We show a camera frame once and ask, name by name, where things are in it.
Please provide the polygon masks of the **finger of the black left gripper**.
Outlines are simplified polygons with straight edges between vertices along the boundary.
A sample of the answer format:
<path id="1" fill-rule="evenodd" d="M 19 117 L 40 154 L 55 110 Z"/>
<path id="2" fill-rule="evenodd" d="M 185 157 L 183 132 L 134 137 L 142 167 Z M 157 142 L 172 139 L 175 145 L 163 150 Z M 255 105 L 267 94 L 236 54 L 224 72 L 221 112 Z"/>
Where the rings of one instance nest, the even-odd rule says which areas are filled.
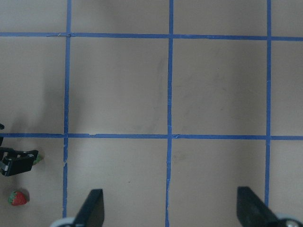
<path id="1" fill-rule="evenodd" d="M 38 150 L 18 151 L 12 148 L 0 148 L 0 173 L 3 176 L 13 176 L 31 171 Z"/>

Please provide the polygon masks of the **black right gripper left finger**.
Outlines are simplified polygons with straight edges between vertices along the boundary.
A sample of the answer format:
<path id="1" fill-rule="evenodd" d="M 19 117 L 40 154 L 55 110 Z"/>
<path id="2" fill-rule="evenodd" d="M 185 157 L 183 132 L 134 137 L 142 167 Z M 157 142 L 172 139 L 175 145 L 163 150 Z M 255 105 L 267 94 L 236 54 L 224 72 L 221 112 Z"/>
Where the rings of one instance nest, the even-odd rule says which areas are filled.
<path id="1" fill-rule="evenodd" d="M 93 189 L 88 194 L 72 227 L 102 227 L 104 223 L 104 197 L 102 189 Z"/>

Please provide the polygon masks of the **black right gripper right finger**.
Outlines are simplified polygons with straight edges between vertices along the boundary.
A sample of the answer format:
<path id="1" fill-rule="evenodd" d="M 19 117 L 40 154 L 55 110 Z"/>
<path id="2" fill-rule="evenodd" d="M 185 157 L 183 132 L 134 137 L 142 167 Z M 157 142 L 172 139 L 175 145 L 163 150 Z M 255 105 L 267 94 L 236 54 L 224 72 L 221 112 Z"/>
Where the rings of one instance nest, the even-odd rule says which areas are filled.
<path id="1" fill-rule="evenodd" d="M 237 188 L 237 218 L 242 227 L 276 227 L 278 218 L 247 186 Z"/>

